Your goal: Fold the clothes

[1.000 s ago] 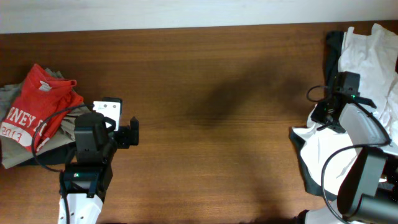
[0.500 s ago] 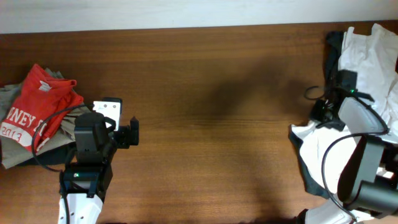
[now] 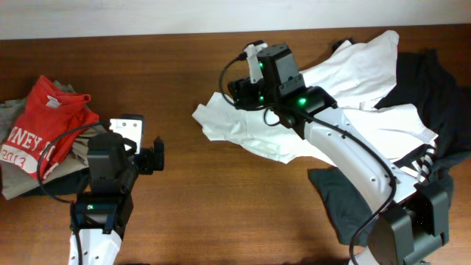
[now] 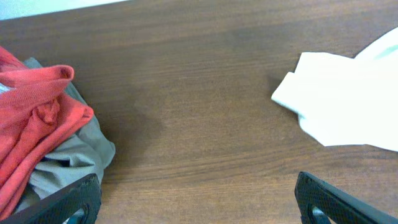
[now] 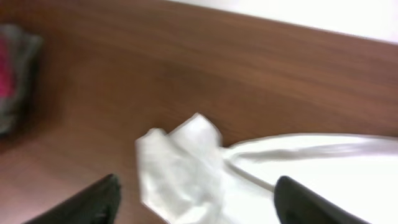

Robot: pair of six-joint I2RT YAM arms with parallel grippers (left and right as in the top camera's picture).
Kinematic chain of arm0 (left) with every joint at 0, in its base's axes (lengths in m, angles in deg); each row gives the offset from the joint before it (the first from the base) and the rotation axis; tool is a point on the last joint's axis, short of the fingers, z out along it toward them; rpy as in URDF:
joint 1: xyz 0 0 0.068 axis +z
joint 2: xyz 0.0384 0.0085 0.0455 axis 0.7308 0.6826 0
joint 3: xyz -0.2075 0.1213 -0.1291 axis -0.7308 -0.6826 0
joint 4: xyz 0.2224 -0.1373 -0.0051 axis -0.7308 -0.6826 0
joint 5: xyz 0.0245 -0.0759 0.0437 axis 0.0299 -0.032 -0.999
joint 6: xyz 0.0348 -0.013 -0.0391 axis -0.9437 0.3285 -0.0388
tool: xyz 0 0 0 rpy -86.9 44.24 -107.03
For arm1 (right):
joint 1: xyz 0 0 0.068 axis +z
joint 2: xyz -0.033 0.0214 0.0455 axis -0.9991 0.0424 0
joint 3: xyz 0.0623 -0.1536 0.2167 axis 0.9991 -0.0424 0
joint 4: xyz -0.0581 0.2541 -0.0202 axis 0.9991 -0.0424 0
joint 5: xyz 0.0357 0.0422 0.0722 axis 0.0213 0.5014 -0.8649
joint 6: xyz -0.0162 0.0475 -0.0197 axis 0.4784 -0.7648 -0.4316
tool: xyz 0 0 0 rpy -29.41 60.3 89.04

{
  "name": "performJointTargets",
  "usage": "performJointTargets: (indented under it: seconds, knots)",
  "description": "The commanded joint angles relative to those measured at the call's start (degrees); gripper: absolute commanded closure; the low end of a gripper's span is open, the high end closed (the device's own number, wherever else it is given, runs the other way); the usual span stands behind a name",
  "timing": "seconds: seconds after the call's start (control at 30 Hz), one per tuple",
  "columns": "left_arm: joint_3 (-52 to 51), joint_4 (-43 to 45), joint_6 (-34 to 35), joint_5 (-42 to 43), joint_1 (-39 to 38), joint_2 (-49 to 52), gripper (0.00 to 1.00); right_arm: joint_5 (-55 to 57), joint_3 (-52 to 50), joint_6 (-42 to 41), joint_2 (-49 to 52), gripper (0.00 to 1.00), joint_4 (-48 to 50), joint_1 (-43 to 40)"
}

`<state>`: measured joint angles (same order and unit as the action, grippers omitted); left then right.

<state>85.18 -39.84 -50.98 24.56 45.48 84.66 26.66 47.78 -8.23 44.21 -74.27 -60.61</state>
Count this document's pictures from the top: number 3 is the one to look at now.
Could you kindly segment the white t-shirt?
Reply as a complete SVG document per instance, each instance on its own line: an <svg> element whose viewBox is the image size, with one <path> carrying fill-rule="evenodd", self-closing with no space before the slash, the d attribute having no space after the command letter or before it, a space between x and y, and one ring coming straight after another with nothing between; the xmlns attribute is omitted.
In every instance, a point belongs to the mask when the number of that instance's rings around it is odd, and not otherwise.
<svg viewBox="0 0 471 265"><path fill-rule="evenodd" d="M392 162L422 145L434 145L438 136L422 123L411 103L378 106L397 84L398 43L399 35L391 30L368 43L346 40L328 60L302 73L307 85L324 88L357 131ZM330 162L295 131L277 124L273 112L236 110L219 92L192 116L211 141L229 141L281 163L298 157Z"/></svg>

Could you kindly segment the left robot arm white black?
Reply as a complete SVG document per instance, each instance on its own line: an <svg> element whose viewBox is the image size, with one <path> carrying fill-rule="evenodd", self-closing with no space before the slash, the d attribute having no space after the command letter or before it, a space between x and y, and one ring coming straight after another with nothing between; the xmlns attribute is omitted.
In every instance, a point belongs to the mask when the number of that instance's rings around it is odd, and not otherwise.
<svg viewBox="0 0 471 265"><path fill-rule="evenodd" d="M150 148L118 133L106 132L88 142L90 190L71 203L70 264L113 264L133 210L132 189L139 175L164 169L164 143Z"/></svg>

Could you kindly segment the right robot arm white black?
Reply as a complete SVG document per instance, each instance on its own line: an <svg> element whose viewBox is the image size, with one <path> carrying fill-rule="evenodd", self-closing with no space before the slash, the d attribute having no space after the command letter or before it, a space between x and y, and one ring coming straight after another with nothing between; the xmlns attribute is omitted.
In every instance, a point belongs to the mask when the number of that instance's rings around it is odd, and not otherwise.
<svg viewBox="0 0 471 265"><path fill-rule="evenodd" d="M257 40L235 60L248 63L249 77L221 88L223 98L238 110L274 111L335 163L372 211L350 241L350 264L418 264L449 242L446 191L379 153L329 93L305 84L286 43Z"/></svg>

